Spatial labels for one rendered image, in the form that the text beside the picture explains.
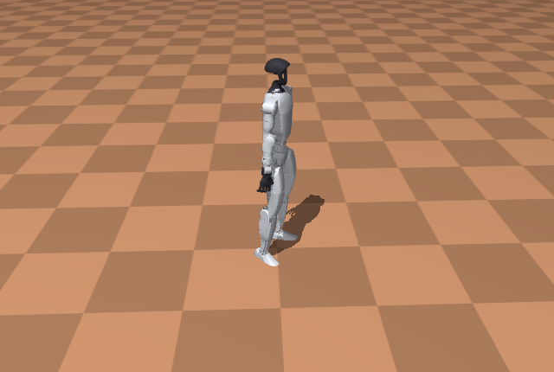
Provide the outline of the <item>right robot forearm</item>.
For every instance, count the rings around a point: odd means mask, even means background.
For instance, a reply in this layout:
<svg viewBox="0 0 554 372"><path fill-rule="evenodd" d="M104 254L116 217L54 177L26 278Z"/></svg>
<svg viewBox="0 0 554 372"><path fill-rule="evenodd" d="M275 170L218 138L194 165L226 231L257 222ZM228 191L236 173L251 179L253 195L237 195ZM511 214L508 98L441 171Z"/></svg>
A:
<svg viewBox="0 0 554 372"><path fill-rule="evenodd" d="M262 166L264 167L264 174L270 174L272 172L273 164L273 152L274 152L274 139L270 136L265 137L262 144Z"/></svg>

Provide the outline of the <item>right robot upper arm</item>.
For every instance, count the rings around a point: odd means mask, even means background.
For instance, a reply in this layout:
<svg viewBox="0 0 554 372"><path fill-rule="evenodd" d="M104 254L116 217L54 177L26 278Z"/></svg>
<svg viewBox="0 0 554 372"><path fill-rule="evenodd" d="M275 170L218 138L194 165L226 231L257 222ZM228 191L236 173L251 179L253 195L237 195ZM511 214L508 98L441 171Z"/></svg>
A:
<svg viewBox="0 0 554 372"><path fill-rule="evenodd" d="M262 126L262 139L270 136L274 139L274 144L277 141L277 136L272 133L274 128L275 115L278 112L278 100L274 98L268 98L262 105L263 114L263 126Z"/></svg>

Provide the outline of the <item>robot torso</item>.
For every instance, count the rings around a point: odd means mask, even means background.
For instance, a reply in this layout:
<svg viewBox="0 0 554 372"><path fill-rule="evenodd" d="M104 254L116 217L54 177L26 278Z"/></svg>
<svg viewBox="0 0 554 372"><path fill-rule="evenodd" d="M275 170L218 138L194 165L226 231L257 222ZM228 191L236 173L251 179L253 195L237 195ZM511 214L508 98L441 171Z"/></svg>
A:
<svg viewBox="0 0 554 372"><path fill-rule="evenodd" d="M287 160L288 148L286 146L286 141L291 133L293 115L293 98L291 91L288 87L281 87L285 89L284 93L276 93L279 92L280 89L275 89L272 93L267 93L267 91L263 99L263 103L268 98L278 100L278 112L275 115L272 133L277 136L277 141L273 145L273 158L277 159L277 164L279 166L283 165Z"/></svg>

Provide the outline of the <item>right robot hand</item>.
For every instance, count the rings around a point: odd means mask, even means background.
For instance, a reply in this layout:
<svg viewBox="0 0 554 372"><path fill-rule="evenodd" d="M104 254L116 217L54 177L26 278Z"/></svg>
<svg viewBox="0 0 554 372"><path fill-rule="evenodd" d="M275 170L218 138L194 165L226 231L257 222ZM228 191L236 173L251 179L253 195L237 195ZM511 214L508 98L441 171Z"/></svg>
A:
<svg viewBox="0 0 554 372"><path fill-rule="evenodd" d="M261 175L263 176L261 181L260 181L260 187L258 190L256 190L257 192L264 192L266 193L267 191L270 191L271 190L271 185L274 184L274 181L272 180L273 178L271 177L272 175L272 172L270 174L264 174L264 167L262 166L261 168ZM265 188L266 187L266 188ZM262 188L262 189L261 189ZM268 190L267 190L268 188Z"/></svg>

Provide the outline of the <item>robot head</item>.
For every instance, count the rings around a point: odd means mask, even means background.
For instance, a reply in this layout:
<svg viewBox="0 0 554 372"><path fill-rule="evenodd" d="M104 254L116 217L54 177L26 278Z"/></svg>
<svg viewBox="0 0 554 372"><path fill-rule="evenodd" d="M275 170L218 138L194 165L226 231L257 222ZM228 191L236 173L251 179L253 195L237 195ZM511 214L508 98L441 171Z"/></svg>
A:
<svg viewBox="0 0 554 372"><path fill-rule="evenodd" d="M269 73L277 74L279 79L272 82L272 86L267 93L272 93L275 89L280 89L276 93L284 93L285 89L281 86L285 86L287 83L287 68L290 66L290 63L281 58L273 58L269 60L265 66L265 71ZM284 73L284 79L282 74ZM274 92L273 92L274 93Z"/></svg>

